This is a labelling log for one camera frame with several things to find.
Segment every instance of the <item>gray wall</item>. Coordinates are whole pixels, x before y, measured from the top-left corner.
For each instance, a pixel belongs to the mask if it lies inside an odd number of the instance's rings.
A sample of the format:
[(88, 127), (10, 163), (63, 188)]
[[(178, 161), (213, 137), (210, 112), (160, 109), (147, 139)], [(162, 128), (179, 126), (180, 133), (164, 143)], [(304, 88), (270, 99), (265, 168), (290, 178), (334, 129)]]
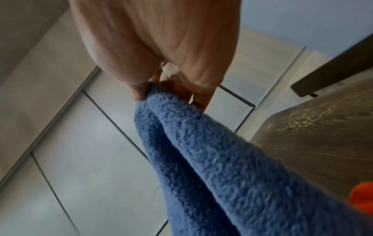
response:
[(373, 33), (372, 0), (243, 0), (246, 27), (335, 56)]
[(0, 83), (68, 6), (68, 0), (0, 1)]

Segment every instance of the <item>skin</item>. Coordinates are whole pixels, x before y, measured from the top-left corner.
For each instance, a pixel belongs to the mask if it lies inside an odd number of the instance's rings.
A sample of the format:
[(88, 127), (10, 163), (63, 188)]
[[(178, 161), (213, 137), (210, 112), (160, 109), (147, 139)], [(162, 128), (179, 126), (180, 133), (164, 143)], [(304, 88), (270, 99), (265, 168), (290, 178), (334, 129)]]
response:
[(149, 80), (161, 81), (205, 110), (236, 50), (241, 0), (70, 3), (89, 54), (135, 101), (145, 98)]

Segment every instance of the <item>brown wooden surface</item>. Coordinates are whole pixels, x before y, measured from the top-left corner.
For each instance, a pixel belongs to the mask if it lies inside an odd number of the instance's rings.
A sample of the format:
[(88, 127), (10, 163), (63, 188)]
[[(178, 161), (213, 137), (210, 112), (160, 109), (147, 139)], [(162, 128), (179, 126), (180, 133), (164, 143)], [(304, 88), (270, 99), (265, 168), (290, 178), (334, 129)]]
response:
[(372, 66), (373, 34), (300, 79), (291, 88), (299, 97), (304, 97)]
[(373, 181), (373, 77), (272, 115), (251, 142), (346, 199)]

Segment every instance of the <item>blue cloth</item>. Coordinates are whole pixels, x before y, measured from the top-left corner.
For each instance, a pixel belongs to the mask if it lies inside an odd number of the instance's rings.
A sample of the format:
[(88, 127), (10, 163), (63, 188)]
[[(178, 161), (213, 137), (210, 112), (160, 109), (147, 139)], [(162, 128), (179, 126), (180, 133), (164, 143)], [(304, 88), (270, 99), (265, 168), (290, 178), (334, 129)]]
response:
[(373, 235), (370, 218), (153, 83), (135, 123), (174, 236)]

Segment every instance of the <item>orange cloth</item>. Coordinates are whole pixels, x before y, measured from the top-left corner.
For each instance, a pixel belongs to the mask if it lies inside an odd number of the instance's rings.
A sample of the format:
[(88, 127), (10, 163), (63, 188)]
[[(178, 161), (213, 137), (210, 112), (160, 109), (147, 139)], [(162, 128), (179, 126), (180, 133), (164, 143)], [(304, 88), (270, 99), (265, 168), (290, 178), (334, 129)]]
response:
[(356, 186), (351, 191), (349, 200), (357, 209), (373, 215), (373, 182), (364, 182)]

